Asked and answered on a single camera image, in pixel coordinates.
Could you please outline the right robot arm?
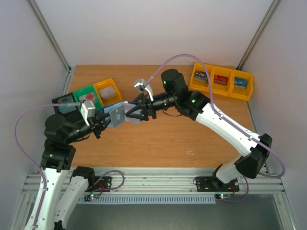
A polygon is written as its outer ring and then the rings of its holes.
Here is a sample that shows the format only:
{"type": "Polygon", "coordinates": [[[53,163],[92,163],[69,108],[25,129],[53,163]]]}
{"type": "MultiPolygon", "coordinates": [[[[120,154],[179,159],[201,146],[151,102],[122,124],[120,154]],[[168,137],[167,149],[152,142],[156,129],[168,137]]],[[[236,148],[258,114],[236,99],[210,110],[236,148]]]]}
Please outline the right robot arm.
{"type": "Polygon", "coordinates": [[[211,175],[215,191],[221,191],[241,176],[254,179],[269,156],[272,138],[268,134],[258,135],[220,111],[211,100],[197,91],[190,91],[184,76],[176,69],[165,70],[161,74],[164,93],[153,95],[146,90],[143,80],[135,81],[135,88],[141,93],[135,99],[137,105],[126,112],[127,118],[147,121],[156,118],[156,112],[174,107],[180,115],[210,128],[228,141],[240,154],[227,164],[218,166],[211,175]]]}

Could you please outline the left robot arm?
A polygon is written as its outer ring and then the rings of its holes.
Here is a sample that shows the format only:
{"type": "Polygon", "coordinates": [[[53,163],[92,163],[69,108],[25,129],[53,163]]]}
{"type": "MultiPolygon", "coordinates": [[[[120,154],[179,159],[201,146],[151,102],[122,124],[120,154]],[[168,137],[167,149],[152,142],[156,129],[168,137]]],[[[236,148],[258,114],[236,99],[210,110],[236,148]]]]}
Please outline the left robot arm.
{"type": "Polygon", "coordinates": [[[46,119],[44,134],[47,139],[39,168],[41,184],[26,230],[66,229],[81,195],[96,187],[94,169],[78,166],[72,173],[64,195],[60,194],[76,152],[72,143],[91,133],[99,138],[107,128],[105,117],[106,114],[96,114],[81,124],[69,123],[61,114],[46,119]]]}

